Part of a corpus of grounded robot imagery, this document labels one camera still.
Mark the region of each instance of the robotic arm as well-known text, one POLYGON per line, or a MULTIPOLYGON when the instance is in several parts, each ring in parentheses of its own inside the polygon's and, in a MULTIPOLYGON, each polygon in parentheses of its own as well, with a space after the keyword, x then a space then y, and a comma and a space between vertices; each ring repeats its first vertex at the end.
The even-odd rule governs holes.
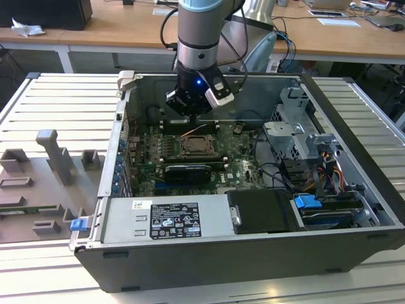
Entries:
POLYGON ((240 85, 228 84, 216 61, 223 21, 244 0, 180 0, 178 79, 167 103, 191 120, 234 100, 240 85))
MULTIPOLYGON (((179 0, 177 86, 167 95, 167 104, 193 122, 198 115, 233 101, 241 83, 229 84, 225 80, 217 64, 218 50, 227 58, 235 58, 235 53, 243 58, 248 52, 247 28, 256 39, 255 49, 263 40, 270 41, 274 3, 274 0, 179 0), (246 18, 241 17, 242 8, 246 18), (221 33, 224 19, 235 23, 233 36, 239 41, 235 46, 239 51, 234 50, 232 54, 229 54, 229 44, 227 51, 223 50, 226 37, 220 43, 221 35, 226 36, 221 33)), ((228 27, 229 35, 231 32, 232 28, 228 27)))

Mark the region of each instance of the wooden desk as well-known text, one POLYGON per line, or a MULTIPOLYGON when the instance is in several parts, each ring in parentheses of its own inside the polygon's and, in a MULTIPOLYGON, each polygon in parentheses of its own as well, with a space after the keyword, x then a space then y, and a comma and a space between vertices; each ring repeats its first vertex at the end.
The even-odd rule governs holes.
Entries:
MULTIPOLYGON (((276 5, 273 16, 311 17, 309 8, 300 8, 298 4, 303 5, 302 2, 293 0, 290 0, 286 8, 276 5)), ((11 49, 57 51, 65 72, 69 73, 73 72, 68 56, 70 51, 172 54, 160 43, 159 29, 164 16, 153 15, 155 7, 152 3, 135 2, 133 6, 123 6, 121 1, 92 0, 92 20, 83 31, 46 29, 45 35, 24 38, 17 36, 9 28, 0 28, 0 43, 11 49)), ((322 25, 315 18, 285 19, 289 37, 297 46, 296 59, 405 63, 405 31, 391 32, 362 18, 352 20, 361 27, 322 25)), ((283 30, 280 19, 275 20, 275 24, 283 30)), ((165 39, 177 40, 177 17, 168 21, 165 39)), ((272 58, 281 58, 286 50, 285 42, 277 41, 272 58)))
MULTIPOLYGON (((273 17, 311 16, 308 7, 299 8, 302 2, 290 0, 286 8, 275 6, 273 17)), ((361 12, 347 11, 348 15, 361 12)), ((297 59, 316 59, 319 56, 346 57, 353 62, 384 63, 384 60, 405 61, 405 31, 393 32, 378 28, 363 18, 350 18, 361 27, 339 27, 322 25, 317 19, 285 19, 289 37, 297 46, 297 59)), ((284 30, 280 19, 274 20, 279 30, 284 30)), ((281 51, 280 44, 275 52, 281 51)))

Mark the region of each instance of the black cable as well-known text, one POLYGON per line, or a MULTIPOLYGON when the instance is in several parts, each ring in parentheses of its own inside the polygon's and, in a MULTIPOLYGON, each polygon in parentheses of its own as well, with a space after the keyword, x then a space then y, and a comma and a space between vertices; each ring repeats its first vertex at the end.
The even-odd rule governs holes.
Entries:
POLYGON ((14 59, 14 57, 10 54, 10 52, 8 51, 8 49, 6 49, 4 46, 2 46, 0 44, 0 47, 5 50, 8 54, 8 56, 14 61, 15 65, 18 66, 18 68, 21 70, 21 72, 23 72, 24 75, 27 74, 27 72, 21 67, 21 65, 18 64, 18 62, 14 59))
POLYGON ((178 11, 178 8, 173 9, 172 11, 170 11, 170 13, 168 13, 165 17, 165 19, 162 22, 162 25, 160 26, 160 41, 162 42, 162 44, 165 46, 165 48, 171 48, 171 44, 167 44, 165 42, 165 38, 163 37, 163 31, 165 30, 165 25, 167 23, 167 21, 169 20, 169 18, 178 11))
MULTIPOLYGON (((229 48, 232 50, 232 52, 234 52, 235 56, 239 58, 238 52, 236 51, 236 49, 234 48, 234 46, 231 45, 231 43, 230 43, 230 41, 228 40, 228 38, 225 37, 225 35, 223 34, 223 32, 221 32, 220 35, 221 35, 221 37, 223 38, 223 40, 228 44, 228 46, 229 46, 229 48)), ((245 84, 246 79, 247 79, 247 67, 246 67, 245 61, 244 61, 243 59, 239 60, 239 62, 240 62, 240 64, 242 65, 243 71, 244 71, 244 76, 243 76, 242 82, 240 83, 240 87, 242 87, 242 86, 245 84)))
POLYGON ((283 65, 283 63, 285 62, 285 60, 287 59, 287 57, 288 57, 288 55, 289 55, 289 53, 290 53, 290 43, 294 46, 294 48, 293 48, 293 55, 292 55, 292 58, 291 58, 291 63, 294 61, 294 58, 296 57, 296 54, 297 54, 297 46, 296 46, 295 42, 292 41, 292 40, 289 38, 289 34, 288 34, 288 32, 287 32, 287 24, 285 23, 284 18, 285 18, 285 17, 280 17, 280 16, 272 18, 272 20, 280 19, 280 20, 283 22, 285 37, 287 38, 287 40, 285 40, 285 43, 287 44, 287 52, 286 52, 286 54, 284 55, 283 59, 281 60, 281 62, 280 62, 280 64, 279 64, 278 68, 280 68, 280 67, 283 65))
MULTIPOLYGON (((241 10, 241 9, 242 9, 242 7, 243 7, 243 5, 245 4, 245 2, 246 2, 246 0, 243 0, 243 1, 239 4, 239 6, 238 6, 237 8, 235 8, 225 19, 226 19, 226 20, 231 19, 232 15, 233 15, 234 13, 236 13, 238 10, 241 10)), ((233 2, 233 5, 232 5, 233 8, 235 7, 235 3, 236 3, 236 0, 234 0, 234 2, 233 2)))
POLYGON ((289 187, 288 185, 286 185, 286 183, 284 182, 284 180, 279 179, 278 177, 275 176, 275 174, 271 174, 271 173, 267 172, 265 169, 263 169, 263 166, 265 166, 265 165, 270 165, 270 164, 273 164, 273 163, 264 163, 264 164, 262 164, 262 165, 259 164, 259 162, 258 162, 258 160, 257 160, 257 158, 256 158, 256 148, 257 148, 257 146, 258 146, 259 137, 260 137, 260 135, 261 135, 262 133, 263 133, 263 129, 260 129, 258 135, 256 136, 256 140, 254 141, 254 146, 253 146, 253 158, 254 158, 254 161, 258 164, 258 167, 260 168, 260 170, 261 170, 265 175, 271 177, 272 179, 275 179, 276 181, 281 182, 285 187, 289 187))
POLYGON ((9 76, 0 76, 0 78, 4 78, 4 79, 10 79, 13 81, 13 85, 16 87, 16 89, 18 88, 18 86, 14 83, 14 81, 17 81, 19 84, 21 84, 22 82, 19 81, 18 79, 15 79, 13 77, 9 77, 9 76))
MULTIPOLYGON (((367 16, 375 16, 376 14, 378 14, 378 12, 379 11, 376 11, 375 13, 367 14, 364 16, 352 13, 351 15, 346 15, 346 16, 328 16, 328 18, 362 18, 362 19, 364 19, 367 16)), ((317 19, 317 18, 319 18, 319 16, 302 16, 302 17, 274 16, 272 19, 276 19, 276 18, 299 20, 299 19, 317 19)))
MULTIPOLYGON (((238 61, 243 61, 244 58, 247 55, 247 52, 249 51, 249 39, 247 36, 247 23, 246 23, 246 16, 245 16, 245 12, 243 11, 243 9, 240 9, 241 13, 242 13, 242 17, 243 17, 243 22, 244 22, 244 32, 245 32, 245 39, 246 39, 246 47, 245 47, 245 51, 242 54, 242 56, 236 55, 236 59, 235 60, 228 60, 228 61, 224 61, 218 64, 219 67, 222 67, 223 65, 231 65, 232 63, 238 62, 238 61)), ((225 42, 227 42, 227 44, 229 46, 231 46, 231 44, 229 43, 229 40, 225 40, 225 42)))
MULTIPOLYGON (((276 29, 277 32, 281 33, 281 31, 279 31, 279 29, 277 28, 277 26, 275 24, 274 24, 274 28, 276 29)), ((287 37, 288 33, 287 33, 287 27, 285 26, 285 22, 284 22, 284 33, 285 33, 285 36, 287 37)), ((282 66, 282 64, 287 59, 287 57, 288 57, 288 55, 290 53, 290 44, 289 44, 289 42, 287 40, 285 40, 285 39, 283 39, 283 40, 285 41, 285 43, 287 45, 287 52, 285 53, 283 59, 280 61, 280 64, 278 65, 278 70, 277 70, 278 72, 279 72, 280 67, 282 66)))
MULTIPOLYGON (((104 2, 115 2, 115 1, 122 1, 122 0, 103 0, 103 1, 104 2)), ((151 4, 151 5, 164 5, 164 6, 167 6, 168 8, 176 8, 176 7, 172 6, 172 5, 175 5, 175 4, 167 3, 166 0, 159 0, 159 2, 161 2, 161 3, 134 0, 135 4, 136 3, 144 3, 144 4, 151 4)))
POLYGON ((165 6, 167 6, 168 8, 176 8, 176 6, 178 5, 178 3, 176 4, 176 3, 173 3, 173 2, 169 2, 169 1, 167 1, 167 0, 159 0, 158 1, 158 3, 157 3, 157 5, 165 5, 165 6))
POLYGON ((265 119, 264 119, 258 112, 254 111, 254 110, 251 110, 251 109, 247 109, 247 110, 241 111, 241 112, 237 115, 236 122, 239 122, 240 119, 242 118, 243 114, 244 114, 244 113, 247 113, 247 112, 252 112, 252 113, 256 114, 260 119, 262 119, 263 123, 265 122, 265 119))

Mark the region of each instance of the cable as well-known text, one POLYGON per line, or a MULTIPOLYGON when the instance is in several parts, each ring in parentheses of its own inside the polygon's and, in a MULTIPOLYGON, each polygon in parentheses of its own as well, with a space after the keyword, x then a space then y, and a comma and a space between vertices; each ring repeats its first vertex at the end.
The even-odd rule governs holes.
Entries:
MULTIPOLYGON (((379 11, 376 11, 375 13, 370 13, 365 15, 364 17, 362 15, 357 15, 355 13, 352 13, 351 15, 346 15, 346 16, 328 16, 328 18, 365 18, 366 16, 374 16, 378 14, 379 11)), ((288 16, 274 16, 272 19, 278 19, 278 18, 284 18, 284 19, 294 19, 294 20, 299 20, 299 19, 317 19, 320 18, 319 16, 302 16, 302 17, 288 17, 288 16)))
POLYGON ((285 23, 284 17, 278 16, 278 17, 272 18, 272 20, 276 20, 276 19, 280 19, 283 22, 285 35, 283 35, 283 33, 281 33, 281 31, 279 31, 279 29, 277 28, 276 25, 274 25, 274 28, 278 32, 277 34, 280 37, 282 37, 285 40, 285 43, 287 44, 287 52, 285 53, 285 56, 283 57, 280 64, 278 65, 278 68, 280 68, 283 65, 283 63, 287 59, 288 55, 290 54, 290 61, 289 61, 287 68, 285 69, 285 73, 287 73, 289 68, 291 67, 292 62, 294 61, 294 58, 296 57, 297 46, 296 46, 295 42, 289 38, 289 35, 287 32, 287 24, 285 23))
MULTIPOLYGON (((246 16, 245 16, 245 12, 243 11, 243 9, 240 9, 240 12, 242 13, 242 17, 243 17, 243 23, 244 23, 244 31, 245 31, 245 39, 246 39, 246 48, 244 53, 242 54, 242 56, 239 56, 238 53, 236 52, 236 60, 228 60, 228 61, 224 61, 218 64, 219 67, 222 67, 223 65, 231 65, 233 63, 236 63, 238 61, 243 61, 244 58, 247 55, 247 52, 249 51, 249 39, 247 36, 247 23, 246 23, 246 16)), ((231 47, 231 43, 229 43, 229 41, 227 42, 227 44, 230 46, 230 48, 232 49, 233 46, 231 47)))
POLYGON ((271 177, 272 180, 273 180, 273 182, 274 182, 274 180, 276 180, 276 181, 282 183, 286 188, 289 188, 289 189, 291 189, 291 190, 293 190, 293 191, 297 191, 298 188, 296 188, 296 187, 291 183, 291 181, 289 181, 289 180, 287 180, 287 179, 284 179, 284 176, 283 176, 281 173, 280 173, 280 175, 281 175, 282 178, 280 179, 280 178, 276 177, 276 174, 277 174, 277 173, 271 174, 271 173, 267 172, 265 169, 263 169, 263 167, 264 167, 265 165, 273 165, 273 166, 275 166, 274 163, 268 162, 268 163, 263 163, 263 164, 261 164, 261 165, 259 164, 259 162, 258 162, 258 160, 257 160, 257 158, 256 158, 256 148, 257 148, 257 146, 258 146, 259 137, 260 137, 260 135, 261 135, 262 133, 263 133, 263 129, 260 129, 259 134, 257 135, 256 140, 254 141, 254 146, 253 146, 253 158, 254 158, 254 161, 258 164, 258 167, 260 168, 260 170, 262 171, 262 173, 264 173, 264 174, 267 175, 268 177, 271 177))
MULTIPOLYGON (((228 20, 229 18, 231 18, 232 15, 233 15, 234 13, 236 13, 238 10, 241 10, 241 9, 243 8, 243 5, 245 4, 245 2, 246 2, 246 0, 243 0, 242 2, 240 2, 239 6, 238 6, 237 8, 235 8, 235 9, 226 17, 226 20, 228 20)), ((236 0, 233 0, 233 4, 232 4, 232 7, 233 7, 233 8, 235 7, 235 4, 236 4, 236 0)))
POLYGON ((281 34, 280 32, 278 33, 278 35, 279 35, 280 37, 282 37, 282 38, 286 41, 286 43, 287 43, 287 53, 286 53, 286 56, 285 56, 285 58, 283 59, 283 61, 279 64, 279 66, 285 61, 285 59, 286 59, 286 57, 287 57, 287 54, 288 54, 288 52, 289 52, 289 50, 290 50, 290 62, 289 62, 288 67, 285 69, 285 73, 287 73, 288 70, 289 70, 289 68, 290 68, 290 66, 291 66, 291 64, 292 64, 292 60, 293 60, 293 54, 292 54, 293 48, 292 48, 292 44, 291 44, 290 39, 288 39, 286 36, 284 36, 284 35, 281 34))
POLYGON ((169 20, 169 18, 178 11, 178 8, 173 9, 172 11, 170 11, 170 13, 168 13, 165 17, 165 19, 162 22, 162 25, 160 26, 160 41, 162 42, 162 44, 165 46, 165 48, 172 48, 173 44, 167 44, 165 42, 165 38, 163 37, 163 31, 165 30, 165 25, 167 23, 167 21, 169 20))
MULTIPOLYGON (((104 2, 116 2, 116 1, 122 1, 122 0, 103 0, 103 1, 104 2)), ((166 0, 159 0, 159 2, 161 2, 161 3, 155 3, 154 1, 153 2, 147 2, 147 1, 134 0, 135 4, 136 3, 144 3, 144 4, 150 4, 150 5, 164 5, 164 6, 167 6, 168 8, 176 8, 176 7, 172 6, 174 4, 170 4, 170 3, 165 4, 164 2, 167 2, 166 0)))
POLYGON ((194 131, 196 131, 196 130, 198 130, 198 129, 202 128, 202 127, 205 127, 206 125, 207 125, 206 123, 205 123, 204 125, 199 125, 199 126, 198 126, 198 127, 196 127, 195 129, 192 129, 191 131, 188 131, 188 132, 184 133, 184 134, 183 134, 183 135, 181 135, 180 137, 183 137, 183 136, 189 135, 189 134, 193 133, 194 131))
POLYGON ((14 59, 14 57, 10 54, 10 52, 8 51, 8 49, 6 49, 6 48, 5 48, 4 46, 2 46, 1 44, 0 44, 0 47, 1 47, 2 49, 4 49, 4 50, 8 53, 8 56, 14 61, 15 65, 18 66, 18 68, 21 70, 21 72, 23 72, 24 75, 26 75, 27 72, 21 67, 21 65, 18 64, 18 62, 17 62, 17 61, 14 59))
POLYGON ((17 88, 18 86, 15 84, 15 81, 19 82, 20 84, 22 83, 21 81, 19 81, 18 79, 15 79, 13 77, 9 77, 9 76, 0 76, 0 78, 4 78, 4 79, 10 79, 13 81, 13 85, 17 88))
POLYGON ((10 66, 10 68, 13 70, 13 76, 11 76, 11 77, 15 78, 16 70, 13 67, 13 65, 10 63, 10 61, 8 61, 8 58, 9 58, 9 56, 6 57, 6 61, 7 61, 8 65, 10 66))
POLYGON ((154 177, 154 179, 157 179, 158 181, 164 182, 166 184, 166 181, 164 179, 160 179, 159 177, 154 177))
POLYGON ((237 116, 236 122, 238 123, 240 121, 240 119, 242 118, 243 114, 247 113, 247 112, 252 112, 252 113, 256 114, 260 119, 262 119, 263 123, 265 122, 265 119, 258 112, 251 110, 251 109, 247 109, 247 110, 240 112, 237 116))
MULTIPOLYGON (((231 43, 230 43, 229 40, 225 37, 225 35, 223 34, 223 32, 221 32, 221 37, 222 37, 223 40, 228 44, 228 46, 229 46, 229 48, 232 50, 232 52, 234 52, 235 56, 239 58, 238 52, 236 51, 236 49, 234 48, 234 46, 231 45, 231 43)), ((243 70, 244 70, 244 76, 243 76, 242 82, 240 83, 240 87, 243 87, 243 85, 245 84, 246 79, 247 79, 247 67, 246 67, 245 61, 244 61, 243 59, 241 59, 239 62, 240 62, 240 64, 242 65, 243 70)))
POLYGON ((157 5, 165 5, 168 8, 173 8, 174 9, 178 5, 178 3, 176 4, 176 3, 173 3, 173 2, 170 2, 170 1, 167 1, 167 0, 159 0, 157 5))

